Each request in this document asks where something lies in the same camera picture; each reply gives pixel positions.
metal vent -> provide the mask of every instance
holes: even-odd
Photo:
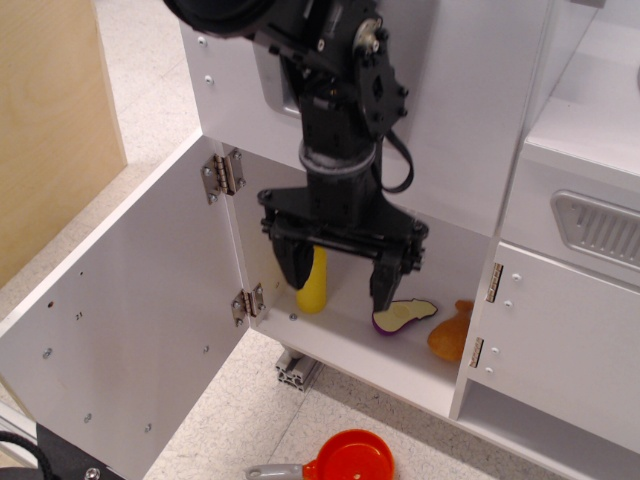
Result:
[[[551,206],[569,248],[640,270],[640,212],[572,192]]]

cable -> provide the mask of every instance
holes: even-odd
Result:
[[[4,431],[0,431],[0,442],[13,443],[14,445],[18,445],[19,447],[24,448],[26,451],[36,457],[36,460],[38,460],[38,465],[40,466],[40,470],[42,470],[44,480],[56,479],[56,477],[53,476],[53,470],[51,470],[49,459],[44,454],[42,449],[36,444],[30,442],[26,438],[21,437],[20,435]]]
[[[389,132],[387,133],[387,140],[389,140],[389,143],[393,145],[395,149],[398,150],[398,152],[400,152],[400,155],[402,155],[402,157],[407,161],[407,163],[409,164],[409,173],[407,175],[407,178],[404,179],[404,182],[402,182],[397,187],[387,188],[384,185],[382,185],[382,180],[380,180],[380,186],[382,187],[382,190],[384,190],[387,193],[404,192],[407,188],[409,188],[409,186],[413,182],[413,177],[414,177],[413,158],[411,158],[411,152],[409,152],[409,149],[406,147],[404,143],[402,143],[402,140],[398,138],[398,136],[393,132],[393,130],[389,130]]]

screw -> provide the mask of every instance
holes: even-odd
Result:
[[[90,468],[84,474],[84,480],[99,480],[100,479],[100,470],[97,468]]]
[[[389,32],[387,30],[383,30],[383,29],[378,30],[376,32],[376,38],[378,40],[382,40],[382,41],[389,40]]]

tiled floor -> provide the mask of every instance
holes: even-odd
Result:
[[[162,2],[95,4],[129,166],[0,290],[0,318],[198,126],[178,24]],[[281,352],[250,330],[146,480],[239,479],[254,464],[304,463],[348,428],[387,441],[397,480],[557,478],[331,368],[306,394],[285,387],[274,370]]]

black mount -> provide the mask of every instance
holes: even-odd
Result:
[[[40,424],[36,425],[38,448],[50,463],[54,480],[83,480],[90,469],[99,471],[100,480],[124,480],[102,462],[80,450]],[[35,468],[0,468],[2,480],[42,480],[43,471]]]
[[[374,0],[164,0],[196,30],[244,36],[280,56],[302,117],[307,188],[263,191],[263,231],[287,281],[302,288],[313,245],[371,258],[374,311],[389,308],[402,275],[419,270],[428,228],[393,207],[384,189],[382,141],[407,115],[389,33]]]

